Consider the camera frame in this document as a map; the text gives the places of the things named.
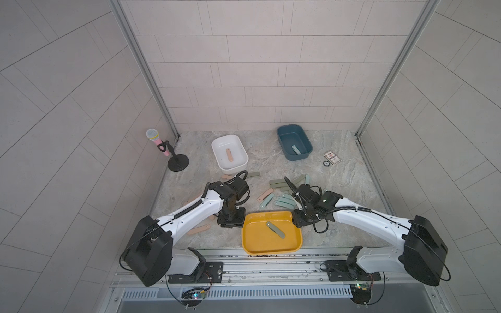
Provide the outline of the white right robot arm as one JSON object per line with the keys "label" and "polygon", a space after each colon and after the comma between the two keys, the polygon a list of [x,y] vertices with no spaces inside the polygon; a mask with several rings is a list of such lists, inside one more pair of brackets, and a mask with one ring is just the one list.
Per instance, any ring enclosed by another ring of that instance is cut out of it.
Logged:
{"label": "white right robot arm", "polygon": [[438,286],[448,248],[425,217],[412,219],[381,213],[361,206],[330,191],[314,191],[309,185],[293,186],[298,207],[292,212],[297,228],[316,225],[321,220],[353,226],[388,243],[387,247],[355,246],[344,263],[346,274],[355,280],[373,273],[407,273],[420,283]]}

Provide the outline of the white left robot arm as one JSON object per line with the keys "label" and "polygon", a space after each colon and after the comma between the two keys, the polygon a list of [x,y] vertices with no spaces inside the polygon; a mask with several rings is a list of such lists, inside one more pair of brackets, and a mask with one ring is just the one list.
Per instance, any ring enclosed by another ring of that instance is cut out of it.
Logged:
{"label": "white left robot arm", "polygon": [[242,228],[250,198],[247,172],[232,179],[207,183],[203,193],[177,211],[153,219],[141,219],[120,257],[146,287],[164,276],[182,275],[198,282],[206,274],[206,259],[196,249],[178,250],[174,245],[209,217],[222,228]]}

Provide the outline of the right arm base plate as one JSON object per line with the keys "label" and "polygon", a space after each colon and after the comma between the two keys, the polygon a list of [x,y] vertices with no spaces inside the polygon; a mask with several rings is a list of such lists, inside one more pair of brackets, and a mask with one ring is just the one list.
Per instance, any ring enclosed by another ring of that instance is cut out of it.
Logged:
{"label": "right arm base plate", "polygon": [[367,273],[359,266],[347,266],[343,260],[328,260],[320,264],[320,270],[327,273],[330,282],[374,282],[382,280],[379,272]]}

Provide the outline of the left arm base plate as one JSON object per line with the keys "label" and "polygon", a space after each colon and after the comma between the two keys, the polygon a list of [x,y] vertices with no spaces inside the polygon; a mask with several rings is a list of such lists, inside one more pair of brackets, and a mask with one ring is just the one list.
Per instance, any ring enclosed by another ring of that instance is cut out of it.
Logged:
{"label": "left arm base plate", "polygon": [[199,265],[191,275],[170,275],[169,284],[207,284],[221,283],[223,275],[223,262],[206,262]]}

